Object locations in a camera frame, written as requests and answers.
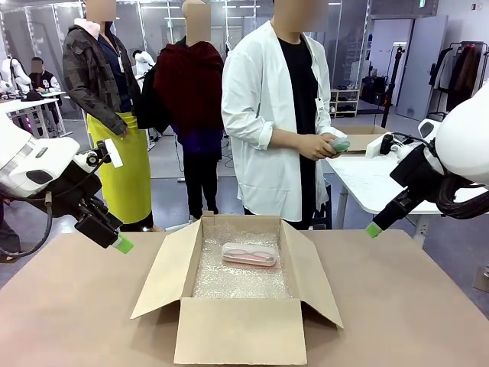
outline white door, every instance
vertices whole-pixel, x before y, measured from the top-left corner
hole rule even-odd
[[[431,101],[430,71],[437,62],[445,39],[448,16],[416,19],[407,54],[397,114],[422,121]]]

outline dark gray jacket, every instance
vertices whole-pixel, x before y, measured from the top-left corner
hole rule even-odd
[[[141,91],[132,73],[131,61],[122,42],[112,36],[121,51],[129,96],[135,103]],[[95,35],[79,25],[70,27],[64,41],[63,74],[71,99],[114,134],[122,134],[127,125],[116,114],[121,111],[121,100],[114,74]]]

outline open cardboard box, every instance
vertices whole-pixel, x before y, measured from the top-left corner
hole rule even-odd
[[[344,132],[350,140],[348,153],[358,154],[367,150],[367,145],[378,137],[388,132],[380,126],[340,126],[334,125],[339,131]]]
[[[195,298],[204,227],[278,232],[291,298]],[[205,216],[168,235],[154,259],[131,319],[180,302],[174,363],[306,365],[301,303],[343,327],[315,245],[275,216]]]

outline yellow skirt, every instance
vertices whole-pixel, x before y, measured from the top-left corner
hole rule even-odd
[[[118,113],[128,124],[129,133],[121,138],[106,128],[95,117],[88,115],[87,124],[92,140],[112,139],[121,155],[123,166],[113,164],[100,167],[102,194],[110,212],[124,224],[136,223],[151,212],[151,171],[147,155],[146,134],[138,129],[131,112]]]

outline bubble wrap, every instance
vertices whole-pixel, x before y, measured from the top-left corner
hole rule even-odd
[[[272,268],[236,264],[222,260],[226,242],[248,243],[278,248],[275,233],[238,231],[231,225],[204,226],[202,254],[193,296],[199,298],[290,298],[287,276],[280,257]]]

